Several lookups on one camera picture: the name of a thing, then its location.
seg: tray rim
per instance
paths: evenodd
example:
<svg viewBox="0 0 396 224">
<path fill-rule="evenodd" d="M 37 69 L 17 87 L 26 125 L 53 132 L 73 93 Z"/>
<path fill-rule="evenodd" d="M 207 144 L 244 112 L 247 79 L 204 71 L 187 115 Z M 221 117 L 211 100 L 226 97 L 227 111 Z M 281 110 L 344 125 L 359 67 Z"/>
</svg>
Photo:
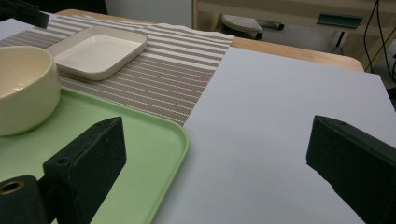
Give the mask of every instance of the tray rim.
<svg viewBox="0 0 396 224">
<path fill-rule="evenodd" d="M 145 112 L 127 107 L 125 105 L 120 105 L 120 104 L 105 100 L 103 98 L 89 95 L 84 92 L 75 91 L 75 90 L 72 90 L 72 89 L 69 89 L 66 87 L 61 87 L 61 97 L 62 97 L 62 95 L 67 95 L 72 98 L 76 95 L 82 96 L 83 100 L 84 101 L 88 100 L 89 103 L 99 104 L 100 106 L 105 106 L 107 108 L 115 107 L 117 109 L 120 109 L 124 113 L 132 112 L 132 113 L 134 113 L 134 115 L 139 116 L 139 117 L 134 116 L 135 119 L 141 119 L 142 117 L 146 117 L 146 118 L 150 118 L 150 120 L 149 120 L 150 123 L 154 123 L 154 124 L 157 124 L 160 126 L 164 126 L 165 124 L 168 124 L 172 128 L 171 130 L 181 137 L 183 147 L 180 148 L 181 152 L 179 154 L 179 159 L 177 159 L 177 162 L 175 162 L 173 164 L 173 169 L 171 169 L 169 171 L 169 178 L 167 178 L 167 180 L 165 182 L 163 182 L 162 189 L 158 191 L 161 196 L 158 197 L 158 200 L 152 204 L 152 206 L 150 207 L 151 209 L 149 210 L 148 216 L 146 217 L 145 223 L 151 223 L 152 220 L 155 218 L 161 204 L 163 203 L 163 199 L 166 196 L 166 193 L 168 192 L 170 186 L 172 185 L 172 183 L 179 171 L 181 164 L 185 160 L 187 152 L 189 151 L 190 141 L 189 141 L 189 137 L 187 135 L 186 130 L 181 125 L 179 125 L 178 123 L 176 123 L 172 120 L 163 119 L 161 117 L 151 115 L 149 113 L 145 113 Z"/>
<path fill-rule="evenodd" d="M 152 220 L 157 215 L 157 212 L 160 209 L 161 204 L 163 203 L 163 199 L 165 198 L 166 193 L 168 192 L 169 188 L 171 187 L 172 183 L 174 182 L 174 179 L 175 179 L 175 177 L 176 177 L 176 175 L 178 173 L 178 170 L 179 170 L 181 164 L 183 163 L 183 161 L 185 160 L 187 152 L 189 151 L 190 141 L 189 141 L 189 136 L 187 135 L 186 130 L 180 124 L 178 124 L 178 123 L 176 123 L 176 122 L 174 122 L 172 120 L 163 119 L 161 117 L 158 117 L 158 116 L 155 116 L 155 115 L 151 115 L 149 113 L 145 113 L 145 112 L 142 112 L 142 111 L 127 107 L 125 105 L 120 105 L 120 104 L 114 103 L 112 101 L 105 100 L 105 99 L 100 98 L 100 97 L 92 96 L 92 95 L 89 95 L 89 94 L 81 92 L 81 91 L 75 91 L 75 90 L 72 90 L 72 89 L 69 89 L 69 88 L 66 88 L 66 87 L 62 87 L 61 88 L 61 94 L 64 94 L 64 92 L 66 92 L 66 94 L 79 94 L 79 95 L 82 95 L 84 97 L 90 98 L 91 100 L 100 102 L 102 104 L 119 107 L 122 110 L 132 110 L 132 111 L 134 111 L 135 113 L 137 113 L 137 114 L 139 114 L 141 116 L 150 117 L 150 118 L 154 119 L 155 121 L 171 124 L 172 128 L 174 130 L 179 131 L 183 135 L 183 137 L 184 137 L 183 138 L 183 142 L 185 144 L 185 147 L 183 148 L 183 153 L 181 154 L 180 160 L 178 160 L 178 163 L 176 164 L 175 169 L 172 172 L 172 175 L 170 176 L 170 178 L 168 179 L 168 181 L 164 185 L 161 197 L 159 198 L 157 203 L 153 206 L 153 210 L 152 210 L 151 215 L 149 216 L 148 221 L 147 221 L 147 223 L 151 223 Z"/>
</svg>

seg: white square dish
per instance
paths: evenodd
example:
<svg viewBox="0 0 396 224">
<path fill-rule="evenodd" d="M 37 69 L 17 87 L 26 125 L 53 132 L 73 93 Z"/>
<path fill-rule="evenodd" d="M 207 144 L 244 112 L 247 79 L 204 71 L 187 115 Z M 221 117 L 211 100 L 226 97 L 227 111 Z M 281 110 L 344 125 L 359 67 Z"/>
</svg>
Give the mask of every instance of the white square dish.
<svg viewBox="0 0 396 224">
<path fill-rule="evenodd" d="M 59 71 L 90 80 L 113 76 L 146 48 L 147 37 L 93 26 L 47 48 Z"/>
</svg>

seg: light green tray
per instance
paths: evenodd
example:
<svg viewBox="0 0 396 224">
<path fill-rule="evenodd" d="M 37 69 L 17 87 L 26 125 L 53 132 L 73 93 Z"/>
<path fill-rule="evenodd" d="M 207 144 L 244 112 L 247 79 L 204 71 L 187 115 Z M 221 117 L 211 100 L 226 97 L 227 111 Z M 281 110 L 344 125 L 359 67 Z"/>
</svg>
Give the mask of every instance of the light green tray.
<svg viewBox="0 0 396 224">
<path fill-rule="evenodd" d="M 0 181 L 41 178 L 44 161 L 95 122 L 117 116 L 123 119 L 127 162 L 92 223 L 150 223 L 184 160 L 188 136 L 173 121 L 74 91 L 62 89 L 61 102 L 38 128 L 0 137 Z"/>
</svg>

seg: wooden table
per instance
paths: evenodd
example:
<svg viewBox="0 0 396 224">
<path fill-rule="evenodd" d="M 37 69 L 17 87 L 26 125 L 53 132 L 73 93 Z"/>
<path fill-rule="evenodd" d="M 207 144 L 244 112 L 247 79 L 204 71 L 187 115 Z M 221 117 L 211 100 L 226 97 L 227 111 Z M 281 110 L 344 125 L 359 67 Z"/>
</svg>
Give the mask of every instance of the wooden table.
<svg viewBox="0 0 396 224">
<path fill-rule="evenodd" d="M 116 19 L 75 10 L 61 14 L 67 13 Z M 396 146 L 396 116 L 380 78 L 241 50 L 238 40 L 244 49 L 283 51 L 310 62 L 341 66 L 345 59 L 236 38 L 236 48 L 225 54 L 183 126 L 190 152 L 153 223 L 362 224 L 304 155 L 315 115 L 340 119 Z"/>
<path fill-rule="evenodd" d="M 193 27 L 200 29 L 203 16 L 208 18 L 207 13 L 216 13 L 344 31 L 349 33 L 343 45 L 344 55 L 357 59 L 363 64 L 364 70 L 369 71 L 363 34 L 374 5 L 375 0 L 193 0 Z M 322 12 L 360 16 L 363 20 L 357 29 L 324 26 L 317 24 L 318 16 Z M 396 1 L 379 1 L 379 15 L 387 48 L 396 37 Z M 376 63 L 383 56 L 383 51 L 375 14 L 367 34 L 368 52 L 373 63 Z"/>
<path fill-rule="evenodd" d="M 67 9 L 57 13 L 58 15 L 89 15 L 95 18 L 111 19 L 118 21 L 136 21 L 121 17 L 114 17 L 109 15 L 97 14 L 87 11 Z M 352 70 L 363 71 L 361 63 L 353 58 L 341 55 L 335 55 L 330 53 L 318 52 L 310 49 L 298 49 L 278 44 L 271 44 L 256 40 L 250 40 L 245 38 L 236 37 L 233 40 L 232 47 L 240 49 L 255 50 L 262 53 L 269 53 L 313 63 L 324 63 L 327 65 L 344 67 Z"/>
</svg>

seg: black foam block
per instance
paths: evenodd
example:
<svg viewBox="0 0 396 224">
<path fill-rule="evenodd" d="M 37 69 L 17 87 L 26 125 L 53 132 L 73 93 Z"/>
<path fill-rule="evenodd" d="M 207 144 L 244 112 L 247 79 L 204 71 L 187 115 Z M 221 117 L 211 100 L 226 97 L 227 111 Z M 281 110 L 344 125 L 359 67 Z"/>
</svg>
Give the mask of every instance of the black foam block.
<svg viewBox="0 0 396 224">
<path fill-rule="evenodd" d="M 47 223 L 34 176 L 22 175 L 0 183 L 0 223 Z"/>
<path fill-rule="evenodd" d="M 306 161 L 365 223 L 396 223 L 394 147 L 340 120 L 315 116 Z"/>
<path fill-rule="evenodd" d="M 107 119 L 44 163 L 46 185 L 57 191 L 59 223 L 90 223 L 126 162 L 121 118 Z"/>
</svg>

